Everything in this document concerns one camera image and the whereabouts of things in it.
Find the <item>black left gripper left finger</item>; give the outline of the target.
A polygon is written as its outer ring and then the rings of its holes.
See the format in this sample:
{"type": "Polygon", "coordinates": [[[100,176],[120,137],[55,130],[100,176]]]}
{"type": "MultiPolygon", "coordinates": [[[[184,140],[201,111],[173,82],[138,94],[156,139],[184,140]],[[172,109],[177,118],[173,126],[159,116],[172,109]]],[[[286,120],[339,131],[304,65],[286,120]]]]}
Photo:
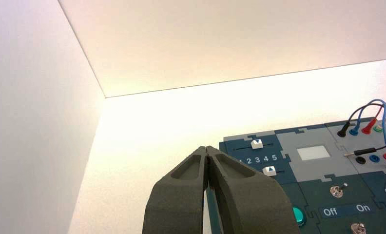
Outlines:
{"type": "Polygon", "coordinates": [[[152,188],[142,233],[201,234],[209,158],[200,146],[163,176],[152,188]]]}

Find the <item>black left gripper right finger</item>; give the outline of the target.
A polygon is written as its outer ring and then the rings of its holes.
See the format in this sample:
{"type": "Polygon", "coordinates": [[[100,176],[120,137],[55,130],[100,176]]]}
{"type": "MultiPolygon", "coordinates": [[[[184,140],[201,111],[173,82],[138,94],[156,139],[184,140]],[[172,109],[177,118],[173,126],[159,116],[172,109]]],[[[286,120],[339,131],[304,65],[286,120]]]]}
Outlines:
{"type": "Polygon", "coordinates": [[[208,146],[209,185],[225,234],[299,234],[292,203],[279,183],[208,146]]]}

